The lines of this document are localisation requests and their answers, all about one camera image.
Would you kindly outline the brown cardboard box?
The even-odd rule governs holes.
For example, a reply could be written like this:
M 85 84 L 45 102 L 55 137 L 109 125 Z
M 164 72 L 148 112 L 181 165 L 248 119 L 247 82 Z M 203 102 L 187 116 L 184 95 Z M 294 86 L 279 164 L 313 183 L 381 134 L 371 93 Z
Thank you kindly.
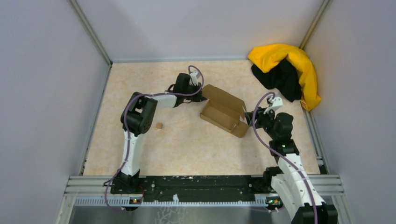
M 202 89 L 202 96 L 208 101 L 200 113 L 200 118 L 222 130 L 243 138 L 249 125 L 245 120 L 245 102 L 211 84 Z

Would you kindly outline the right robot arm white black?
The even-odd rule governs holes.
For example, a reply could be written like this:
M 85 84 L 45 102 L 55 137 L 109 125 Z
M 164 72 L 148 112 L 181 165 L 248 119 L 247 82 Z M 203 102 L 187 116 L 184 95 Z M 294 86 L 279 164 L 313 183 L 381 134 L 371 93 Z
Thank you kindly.
M 263 173 L 263 187 L 276 192 L 293 224 L 336 224 L 338 212 L 318 194 L 303 168 L 299 150 L 292 139 L 293 116 L 259 107 L 245 114 L 248 124 L 262 128 L 271 138 L 266 147 L 277 166 Z

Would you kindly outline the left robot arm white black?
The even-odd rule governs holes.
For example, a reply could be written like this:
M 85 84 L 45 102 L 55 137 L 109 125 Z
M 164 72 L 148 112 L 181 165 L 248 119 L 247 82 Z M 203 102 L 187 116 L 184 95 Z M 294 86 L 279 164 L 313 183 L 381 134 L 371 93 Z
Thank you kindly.
M 175 108 L 183 103 L 203 102 L 202 73 L 198 70 L 180 73 L 175 84 L 156 94 L 135 92 L 127 103 L 121 123 L 124 131 L 123 162 L 111 183 L 111 193 L 136 193 L 140 187 L 140 156 L 143 138 L 152 126 L 156 111 Z

